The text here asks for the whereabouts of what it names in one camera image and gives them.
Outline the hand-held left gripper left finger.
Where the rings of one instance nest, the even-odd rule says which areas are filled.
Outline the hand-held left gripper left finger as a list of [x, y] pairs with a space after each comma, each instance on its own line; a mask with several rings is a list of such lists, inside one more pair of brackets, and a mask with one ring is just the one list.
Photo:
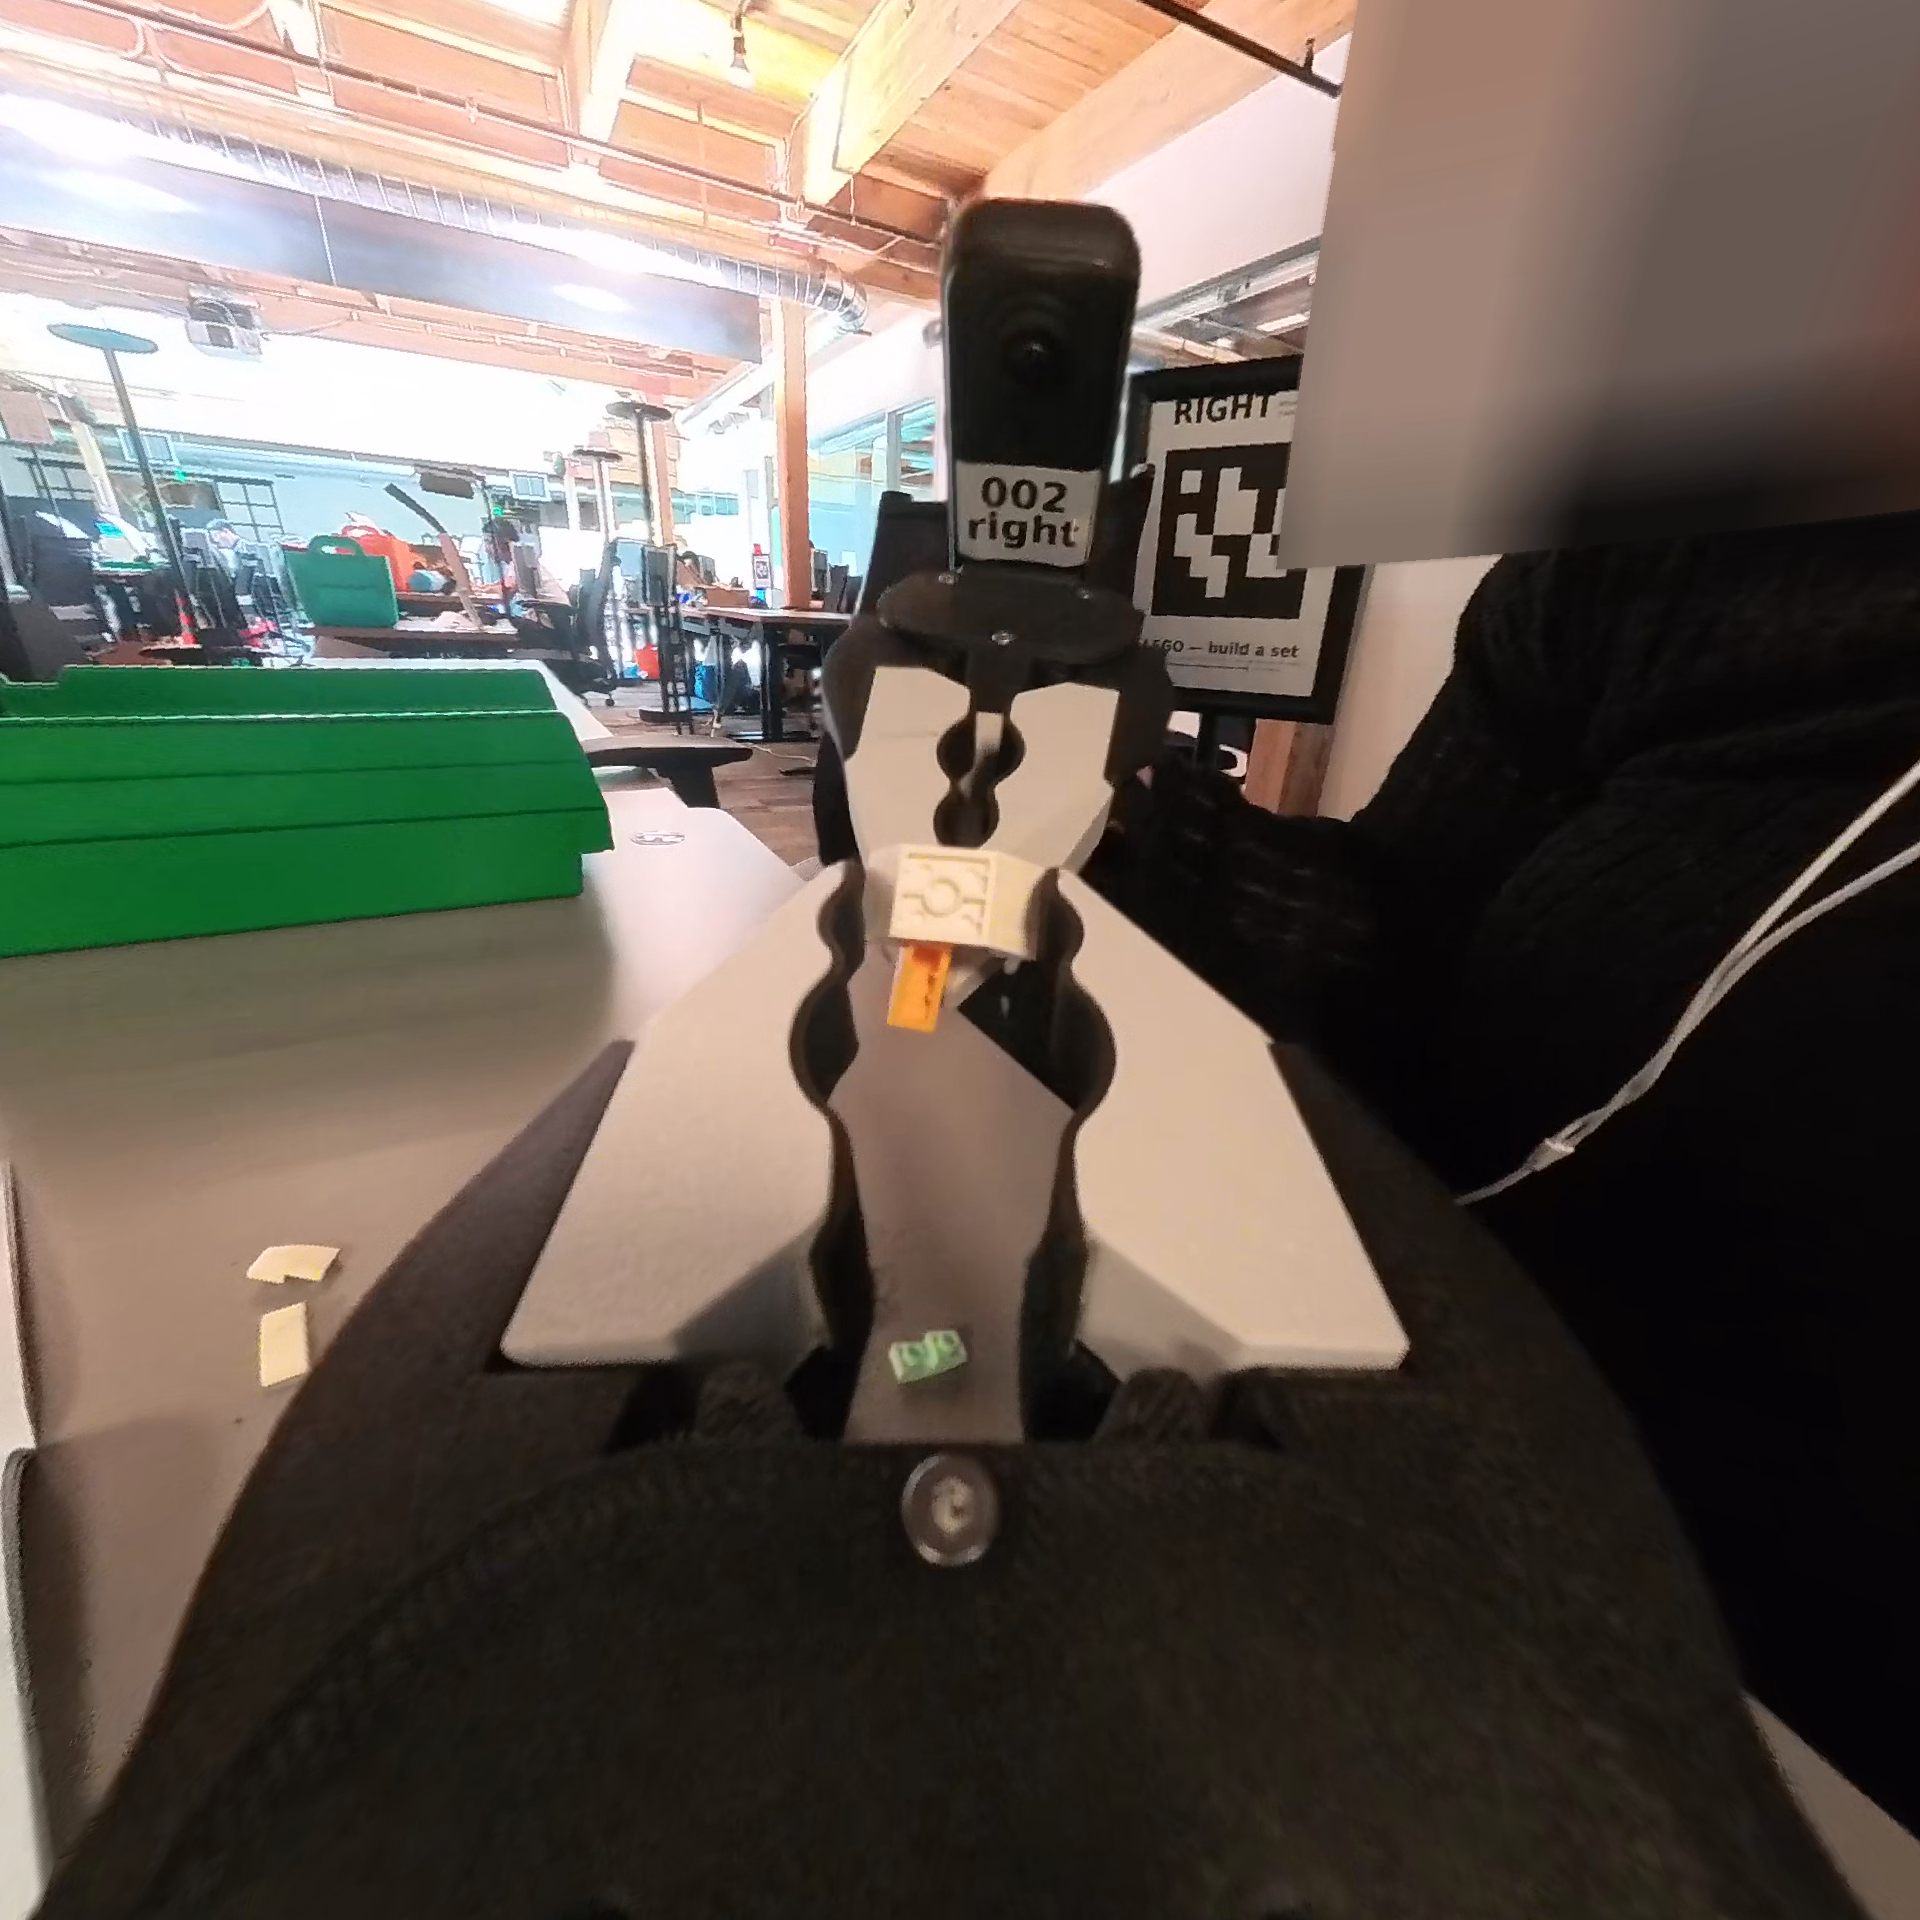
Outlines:
[[866, 874], [838, 863], [633, 1044], [504, 1335], [529, 1368], [857, 1363], [873, 1271], [833, 1090]]

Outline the wooden post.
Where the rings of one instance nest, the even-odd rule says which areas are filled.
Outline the wooden post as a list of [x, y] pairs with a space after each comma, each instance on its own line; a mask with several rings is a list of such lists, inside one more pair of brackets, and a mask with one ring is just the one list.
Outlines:
[[808, 422], [810, 312], [796, 303], [766, 307], [766, 366], [772, 376], [776, 484], [780, 514], [782, 611], [811, 611], [810, 540], [810, 422]]

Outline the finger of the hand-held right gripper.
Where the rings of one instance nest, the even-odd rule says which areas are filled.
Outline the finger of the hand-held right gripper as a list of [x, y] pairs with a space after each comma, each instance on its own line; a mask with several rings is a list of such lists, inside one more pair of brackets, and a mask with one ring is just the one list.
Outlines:
[[879, 871], [900, 847], [932, 847], [954, 776], [943, 743], [956, 729], [972, 740], [972, 699], [962, 682], [920, 665], [873, 673], [857, 745], [847, 750], [848, 810], [863, 867]]
[[1110, 752], [1120, 695], [1080, 682], [1028, 689], [1009, 711], [1018, 766], [992, 786], [986, 849], [1046, 871], [1081, 874], [1111, 812]]

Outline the stacked green plastic bins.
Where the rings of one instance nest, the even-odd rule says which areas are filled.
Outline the stacked green plastic bins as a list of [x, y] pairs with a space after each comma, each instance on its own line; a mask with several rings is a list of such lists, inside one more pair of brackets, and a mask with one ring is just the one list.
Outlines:
[[531, 665], [6, 683], [6, 958], [569, 898], [614, 844]]

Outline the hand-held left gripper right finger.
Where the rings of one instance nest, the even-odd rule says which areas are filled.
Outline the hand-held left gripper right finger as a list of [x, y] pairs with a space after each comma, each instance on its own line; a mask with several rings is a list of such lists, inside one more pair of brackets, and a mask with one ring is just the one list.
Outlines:
[[1080, 878], [1038, 910], [1068, 1120], [1025, 1374], [1396, 1371], [1409, 1335], [1263, 1026]]

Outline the person's right forearm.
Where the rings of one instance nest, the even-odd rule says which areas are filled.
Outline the person's right forearm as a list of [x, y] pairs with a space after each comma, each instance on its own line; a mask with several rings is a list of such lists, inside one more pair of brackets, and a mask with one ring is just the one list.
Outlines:
[[1420, 1035], [1551, 824], [1506, 766], [1409, 752], [1348, 822], [1280, 816], [1163, 755], [1089, 864], [1095, 890], [1279, 1040], [1338, 1058]]

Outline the white lego plate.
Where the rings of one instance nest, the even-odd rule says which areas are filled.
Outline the white lego plate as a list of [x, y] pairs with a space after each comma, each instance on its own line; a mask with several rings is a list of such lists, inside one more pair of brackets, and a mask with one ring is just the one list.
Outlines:
[[864, 868], [863, 910], [873, 940], [931, 944], [962, 955], [1031, 963], [1040, 952], [1035, 863], [990, 849], [896, 844]]

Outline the black framed tag sign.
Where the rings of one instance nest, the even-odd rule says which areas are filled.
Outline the black framed tag sign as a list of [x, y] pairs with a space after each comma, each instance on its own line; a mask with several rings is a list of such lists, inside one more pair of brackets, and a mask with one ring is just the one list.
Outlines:
[[1286, 567], [1280, 520], [1303, 362], [1142, 370], [1123, 467], [1151, 468], [1135, 601], [1180, 706], [1326, 728], [1367, 567]]

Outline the black floor lamp pole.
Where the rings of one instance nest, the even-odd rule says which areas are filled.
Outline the black floor lamp pole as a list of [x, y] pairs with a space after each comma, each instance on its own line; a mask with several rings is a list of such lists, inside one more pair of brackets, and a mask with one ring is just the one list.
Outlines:
[[192, 649], [203, 646], [201, 634], [201, 611], [190, 585], [187, 567], [186, 567], [186, 551], [180, 546], [177, 527], [171, 521], [171, 513], [160, 499], [159, 473], [143, 438], [143, 424], [137, 419], [137, 410], [130, 395], [128, 378], [123, 372], [123, 360], [128, 356], [153, 356], [160, 347], [153, 338], [144, 334], [134, 334], [122, 327], [97, 327], [83, 322], [54, 322], [48, 334], [66, 345], [75, 345], [103, 356], [112, 395], [120, 407], [122, 427], [128, 440], [128, 446], [135, 455], [135, 468], [144, 494], [148, 499], [148, 508], [153, 514], [155, 534], [160, 536], [160, 544], [167, 558], [167, 564], [175, 575], [177, 585], [177, 603], [180, 617], [180, 634], [183, 642]]

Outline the black office chair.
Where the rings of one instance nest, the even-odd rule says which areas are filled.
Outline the black office chair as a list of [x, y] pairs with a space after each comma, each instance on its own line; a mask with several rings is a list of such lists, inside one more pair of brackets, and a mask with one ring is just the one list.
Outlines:
[[608, 649], [601, 584], [587, 578], [566, 585], [510, 518], [494, 518], [488, 534], [502, 601], [521, 651], [537, 657], [569, 692], [614, 706], [618, 670]]

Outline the green crate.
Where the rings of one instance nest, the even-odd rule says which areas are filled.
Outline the green crate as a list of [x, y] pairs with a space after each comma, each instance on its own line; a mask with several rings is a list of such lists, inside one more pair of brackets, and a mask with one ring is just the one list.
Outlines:
[[286, 544], [282, 558], [299, 611], [315, 628], [391, 631], [400, 599], [387, 553], [351, 536]]

